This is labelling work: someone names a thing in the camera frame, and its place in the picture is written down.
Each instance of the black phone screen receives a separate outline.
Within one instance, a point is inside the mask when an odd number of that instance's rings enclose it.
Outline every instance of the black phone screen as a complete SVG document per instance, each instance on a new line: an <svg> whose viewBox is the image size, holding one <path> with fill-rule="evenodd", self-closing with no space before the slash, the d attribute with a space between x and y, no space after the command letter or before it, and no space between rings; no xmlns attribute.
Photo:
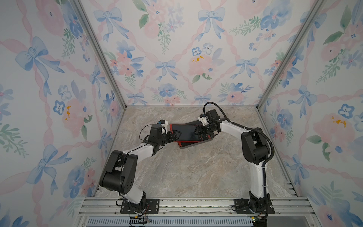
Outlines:
<svg viewBox="0 0 363 227"><path fill-rule="evenodd" d="M170 124L170 131L181 132L181 135L176 142L200 142L203 141L202 136L198 135L198 125L179 125Z"/></svg>

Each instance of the ventilation grille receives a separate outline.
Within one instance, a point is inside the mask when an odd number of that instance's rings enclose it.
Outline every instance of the ventilation grille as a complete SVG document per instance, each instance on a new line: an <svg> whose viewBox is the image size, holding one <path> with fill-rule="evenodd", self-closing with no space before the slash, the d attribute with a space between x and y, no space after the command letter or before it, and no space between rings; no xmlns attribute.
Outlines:
<svg viewBox="0 0 363 227"><path fill-rule="evenodd" d="M148 226L253 226L250 217L149 217ZM130 217L90 217L87 227L142 226Z"/></svg>

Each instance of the marble floor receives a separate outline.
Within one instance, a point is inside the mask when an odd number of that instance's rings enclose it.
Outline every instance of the marble floor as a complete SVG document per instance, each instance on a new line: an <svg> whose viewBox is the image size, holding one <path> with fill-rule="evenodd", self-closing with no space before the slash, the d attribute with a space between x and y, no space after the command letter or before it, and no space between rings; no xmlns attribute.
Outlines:
<svg viewBox="0 0 363 227"><path fill-rule="evenodd" d="M235 122L262 128L253 108L223 110ZM161 119L169 123L187 123L197 120L202 112L200 107L128 107L113 150L127 150L139 145L140 130L147 124ZM149 134L149 128L144 129L141 138ZM267 184L271 197L291 196L285 181L274 157L267 164ZM241 142L221 132L212 141L190 148L180 149L177 143L167 144L137 165L135 184L148 197L248 197L251 179ZM100 187L96 196L118 196L118 193Z"/></svg>

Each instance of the wallpaper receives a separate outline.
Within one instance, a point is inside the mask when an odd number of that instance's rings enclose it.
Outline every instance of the wallpaper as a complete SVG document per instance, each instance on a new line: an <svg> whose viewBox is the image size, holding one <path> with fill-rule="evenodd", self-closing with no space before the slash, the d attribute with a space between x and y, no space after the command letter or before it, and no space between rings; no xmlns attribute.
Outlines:
<svg viewBox="0 0 363 227"><path fill-rule="evenodd" d="M173 106L256 105L313 0L81 2L127 105Z"/></svg>
<svg viewBox="0 0 363 227"><path fill-rule="evenodd" d="M72 226L123 110L67 0L4 0L0 28L0 226Z"/></svg>
<svg viewBox="0 0 363 227"><path fill-rule="evenodd" d="M324 227L363 226L362 23L362 0L327 0L260 110Z"/></svg>

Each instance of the cable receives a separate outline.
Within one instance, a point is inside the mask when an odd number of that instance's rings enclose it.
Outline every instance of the cable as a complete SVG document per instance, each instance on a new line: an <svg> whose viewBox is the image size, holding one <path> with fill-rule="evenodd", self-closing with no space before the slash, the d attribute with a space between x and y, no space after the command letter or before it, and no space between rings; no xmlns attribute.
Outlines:
<svg viewBox="0 0 363 227"><path fill-rule="evenodd" d="M208 104L213 104L213 105L215 105L221 112L222 112L222 114L223 114L223 116L224 116L224 118L228 121L228 122L231 122L230 120L229 120L229 118L227 117L227 115L224 113L224 111L222 110L222 108L221 107L219 107L219 105L217 105L216 103L214 103L214 102L207 102L206 104L204 104L204 107L203 107L203 114L204 114L204 116L206 117L207 115L205 114L205 106L206 105L208 105Z"/></svg>
<svg viewBox="0 0 363 227"><path fill-rule="evenodd" d="M141 139L141 140L142 140L142 138L140 138L140 136L141 136L141 132L142 132L142 130L144 130L144 128L145 128L146 126L149 126L149 125L145 125L145 126L141 129L141 131L140 131L139 139Z"/></svg>

